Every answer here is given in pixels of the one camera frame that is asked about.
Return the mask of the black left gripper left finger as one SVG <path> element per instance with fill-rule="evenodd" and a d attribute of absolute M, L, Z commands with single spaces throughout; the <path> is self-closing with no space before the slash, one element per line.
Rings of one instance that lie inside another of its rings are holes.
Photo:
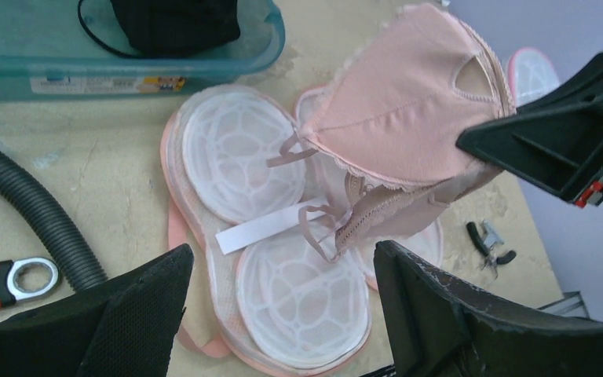
<path fill-rule="evenodd" d="M 0 376 L 164 376 L 185 311 L 186 243 L 150 262 L 0 322 Z"/>

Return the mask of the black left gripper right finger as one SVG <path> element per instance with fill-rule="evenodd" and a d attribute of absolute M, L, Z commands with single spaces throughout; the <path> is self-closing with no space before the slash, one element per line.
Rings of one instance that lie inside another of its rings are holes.
<path fill-rule="evenodd" d="M 603 376 L 603 323 L 493 295 L 392 240 L 374 265 L 398 376 Z"/>

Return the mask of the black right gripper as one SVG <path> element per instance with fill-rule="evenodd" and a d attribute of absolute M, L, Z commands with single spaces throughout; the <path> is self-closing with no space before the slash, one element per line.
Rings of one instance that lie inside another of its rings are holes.
<path fill-rule="evenodd" d="M 603 201 L 603 52 L 515 115 L 464 130 L 459 149 L 566 203 Z"/>

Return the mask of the round pink white laundry bag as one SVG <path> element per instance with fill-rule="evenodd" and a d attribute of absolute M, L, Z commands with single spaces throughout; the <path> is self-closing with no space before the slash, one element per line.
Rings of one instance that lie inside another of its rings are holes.
<path fill-rule="evenodd" d="M 561 84 L 547 55 L 533 47 L 514 52 L 505 61 L 504 68 L 518 108 L 544 97 Z"/>

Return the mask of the pink bra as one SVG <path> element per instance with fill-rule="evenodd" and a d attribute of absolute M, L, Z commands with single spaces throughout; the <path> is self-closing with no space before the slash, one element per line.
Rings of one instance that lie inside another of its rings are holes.
<path fill-rule="evenodd" d="M 515 112 L 498 57 L 471 26 L 406 5 L 320 89 L 268 165 L 313 165 L 327 202 L 302 207 L 299 226 L 334 262 L 363 240 L 416 235 L 499 175 L 456 141 Z"/>

